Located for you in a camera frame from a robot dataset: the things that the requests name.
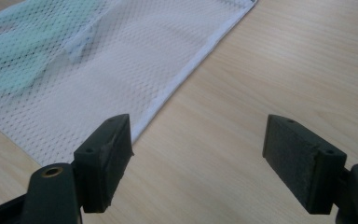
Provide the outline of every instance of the clamp jaw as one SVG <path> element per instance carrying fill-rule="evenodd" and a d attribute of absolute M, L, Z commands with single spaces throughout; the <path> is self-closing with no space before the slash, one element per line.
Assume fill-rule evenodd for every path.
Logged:
<path fill-rule="evenodd" d="M 263 157 L 310 214 L 339 208 L 337 224 L 358 223 L 358 164 L 292 119 L 269 115 Z"/>
<path fill-rule="evenodd" d="M 26 194 L 0 205 L 0 223 L 78 224 L 80 207 L 85 213 L 103 213 L 131 156 L 129 115 L 106 120 L 75 151 L 72 164 L 37 170 Z"/>

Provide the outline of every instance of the light wood tabletop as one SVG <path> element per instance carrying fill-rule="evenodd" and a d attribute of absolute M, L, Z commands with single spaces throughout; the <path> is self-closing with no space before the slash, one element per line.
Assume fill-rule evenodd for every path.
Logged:
<path fill-rule="evenodd" d="M 358 1 L 259 0 L 134 144 L 112 206 L 84 222 L 335 223 L 336 207 L 309 215 L 262 158 L 268 114 L 358 163 Z M 0 133 L 0 203 L 38 168 Z"/>

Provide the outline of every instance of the perforated fabric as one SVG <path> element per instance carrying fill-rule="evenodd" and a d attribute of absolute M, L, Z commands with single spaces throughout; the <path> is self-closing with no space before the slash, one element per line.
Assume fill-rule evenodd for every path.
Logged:
<path fill-rule="evenodd" d="M 41 165 L 105 120 L 135 140 L 251 0 L 29 0 L 0 12 L 0 131 Z"/>

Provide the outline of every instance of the white cloth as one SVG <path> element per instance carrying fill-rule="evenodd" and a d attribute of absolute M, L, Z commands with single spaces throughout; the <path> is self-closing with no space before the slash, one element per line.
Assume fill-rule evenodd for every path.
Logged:
<path fill-rule="evenodd" d="M 135 140 L 255 0 L 28 0 L 0 12 L 0 131 L 41 165 L 105 120 Z"/>

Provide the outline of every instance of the wood grain surface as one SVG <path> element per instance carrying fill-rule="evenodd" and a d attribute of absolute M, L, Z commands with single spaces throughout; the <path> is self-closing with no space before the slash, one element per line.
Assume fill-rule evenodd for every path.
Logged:
<path fill-rule="evenodd" d="M 307 214 L 262 158 L 268 114 L 358 163 L 358 1 L 259 0 L 135 143 L 112 206 L 84 222 L 334 223 L 336 208 Z M 0 133 L 0 203 L 37 168 Z"/>

